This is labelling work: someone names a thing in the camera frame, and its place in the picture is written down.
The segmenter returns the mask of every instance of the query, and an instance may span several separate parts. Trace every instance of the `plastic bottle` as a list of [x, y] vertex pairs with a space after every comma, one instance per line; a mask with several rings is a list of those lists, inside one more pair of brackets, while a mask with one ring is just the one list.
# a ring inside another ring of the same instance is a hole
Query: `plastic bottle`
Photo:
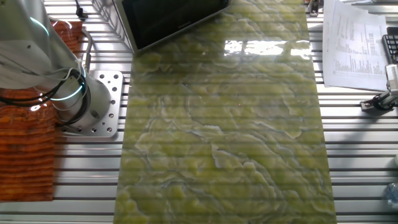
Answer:
[[392, 183], [387, 186], [386, 198], [392, 208], [398, 208], [398, 183]]

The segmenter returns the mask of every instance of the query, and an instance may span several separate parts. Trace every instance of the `keyboard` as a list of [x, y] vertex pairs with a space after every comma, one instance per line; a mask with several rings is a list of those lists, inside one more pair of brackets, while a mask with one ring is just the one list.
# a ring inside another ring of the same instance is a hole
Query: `keyboard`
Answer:
[[382, 42], [389, 63], [398, 64], [398, 35], [384, 35]]

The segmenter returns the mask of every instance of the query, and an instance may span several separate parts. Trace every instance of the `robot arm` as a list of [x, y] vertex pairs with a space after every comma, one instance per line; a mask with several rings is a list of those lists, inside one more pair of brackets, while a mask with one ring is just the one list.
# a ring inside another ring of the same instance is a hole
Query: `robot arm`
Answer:
[[58, 36], [41, 0], [0, 1], [0, 88], [35, 87], [33, 99], [0, 101], [16, 106], [52, 100], [61, 122], [81, 129], [108, 111], [108, 89], [91, 76]]

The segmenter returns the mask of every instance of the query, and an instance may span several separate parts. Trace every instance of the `table surface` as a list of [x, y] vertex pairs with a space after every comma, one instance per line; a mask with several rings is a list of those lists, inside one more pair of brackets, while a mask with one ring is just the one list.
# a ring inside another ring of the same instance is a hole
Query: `table surface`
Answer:
[[[119, 70], [125, 77], [118, 136], [112, 141], [59, 139], [54, 201], [1, 203], [0, 223], [112, 223], [132, 54], [90, 0], [80, 0], [80, 4], [90, 15], [84, 26], [96, 42], [91, 69]], [[388, 26], [398, 23], [398, 5], [356, 4], [370, 13], [385, 14]], [[45, 0], [45, 5], [50, 16], [77, 21], [74, 0]], [[307, 21], [338, 223], [395, 223], [398, 213], [391, 212], [383, 193], [387, 184], [398, 180], [394, 164], [398, 154], [397, 110], [373, 117], [361, 111], [359, 102], [376, 92], [325, 88], [323, 14]], [[86, 39], [82, 44], [87, 46]]]

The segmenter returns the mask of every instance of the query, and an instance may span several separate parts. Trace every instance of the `blue light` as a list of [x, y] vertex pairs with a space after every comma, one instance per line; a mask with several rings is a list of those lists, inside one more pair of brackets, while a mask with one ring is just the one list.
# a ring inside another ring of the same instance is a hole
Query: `blue light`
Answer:
[[74, 97], [76, 94], [78, 94], [79, 91], [80, 91], [82, 88], [83, 88], [83, 86], [81, 85], [81, 86], [79, 87], [79, 89], [76, 90], [76, 92], [74, 92], [72, 95], [67, 96], [67, 97], [65, 97], [65, 98], [61, 98], [61, 99], [53, 99], [53, 98], [52, 98], [51, 100], [52, 100], [52, 101], [63, 101], [63, 100], [70, 99], [70, 98]]
[[50, 36], [49, 31], [47, 30], [47, 28], [45, 28], [45, 26], [44, 26], [41, 22], [35, 20], [35, 19], [32, 18], [32, 17], [31, 17], [30, 19], [31, 19], [32, 22], [34, 22], [34, 23], [36, 23], [37, 25], [43, 27], [43, 29], [44, 29], [44, 31], [47, 33], [47, 35]]

